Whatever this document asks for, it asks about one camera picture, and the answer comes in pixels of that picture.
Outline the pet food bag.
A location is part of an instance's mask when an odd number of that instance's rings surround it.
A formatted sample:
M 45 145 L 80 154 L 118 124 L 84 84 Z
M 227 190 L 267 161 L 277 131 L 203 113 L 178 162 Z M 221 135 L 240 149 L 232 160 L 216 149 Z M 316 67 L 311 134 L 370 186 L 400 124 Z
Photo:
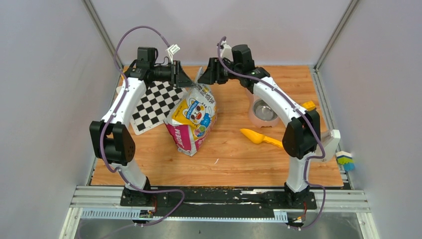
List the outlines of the pet food bag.
M 216 100 L 212 90 L 208 85 L 198 83 L 203 73 L 200 68 L 194 79 L 195 86 L 187 90 L 164 119 L 178 151 L 188 156 L 197 153 L 217 118 Z

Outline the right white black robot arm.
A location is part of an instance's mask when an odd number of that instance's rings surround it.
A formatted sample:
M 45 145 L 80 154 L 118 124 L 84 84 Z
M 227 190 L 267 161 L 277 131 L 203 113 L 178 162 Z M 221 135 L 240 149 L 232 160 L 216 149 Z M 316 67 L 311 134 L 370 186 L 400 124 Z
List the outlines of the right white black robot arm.
M 303 191 L 309 187 L 309 161 L 317 159 L 316 150 L 322 149 L 320 116 L 316 110 L 306 110 L 292 100 L 277 85 L 270 73 L 255 66 L 248 45 L 217 47 L 217 57 L 209 59 L 198 83 L 225 84 L 230 79 L 239 80 L 241 86 L 263 100 L 285 125 L 282 139 L 284 150 L 290 157 L 289 175 L 284 194 L 287 206 L 296 208 L 304 201 Z

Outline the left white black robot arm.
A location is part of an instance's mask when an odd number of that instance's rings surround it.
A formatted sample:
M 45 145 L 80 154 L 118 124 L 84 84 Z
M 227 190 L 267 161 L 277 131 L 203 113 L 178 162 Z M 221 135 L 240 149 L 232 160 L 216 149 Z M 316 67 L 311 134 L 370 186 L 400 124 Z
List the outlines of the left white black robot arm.
M 177 44 L 168 46 L 168 63 L 157 64 L 157 49 L 139 47 L 137 58 L 122 73 L 121 89 L 109 111 L 100 121 L 93 121 L 89 131 L 94 152 L 112 173 L 117 172 L 124 181 L 124 191 L 141 206 L 152 201 L 150 183 L 134 160 L 135 142 L 128 125 L 133 111 L 153 82 L 168 82 L 176 88 L 194 86 L 183 71 L 181 62 L 174 60 L 180 50 Z

